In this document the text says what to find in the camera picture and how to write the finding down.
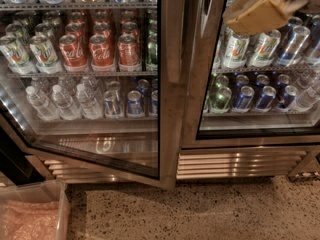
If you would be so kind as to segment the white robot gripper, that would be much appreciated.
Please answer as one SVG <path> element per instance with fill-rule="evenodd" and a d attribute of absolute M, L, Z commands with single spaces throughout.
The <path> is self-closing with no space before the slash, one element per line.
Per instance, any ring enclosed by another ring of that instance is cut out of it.
<path fill-rule="evenodd" d="M 223 22 L 239 35 L 255 35 L 281 28 L 295 11 L 319 14 L 320 0 L 233 0 Z"/>

